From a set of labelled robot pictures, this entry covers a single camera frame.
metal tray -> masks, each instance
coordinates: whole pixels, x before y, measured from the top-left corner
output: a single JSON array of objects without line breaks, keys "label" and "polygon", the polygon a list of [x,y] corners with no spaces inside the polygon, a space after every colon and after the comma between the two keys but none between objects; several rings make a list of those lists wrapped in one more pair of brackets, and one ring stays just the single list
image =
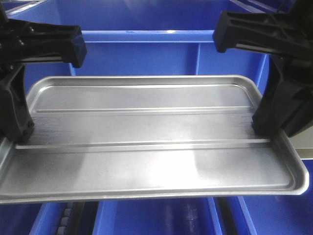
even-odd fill
[{"label": "metal tray", "polygon": [[286,135],[251,128],[260,97],[241,76],[45,78],[29,143],[2,141],[0,202],[301,194]]}]

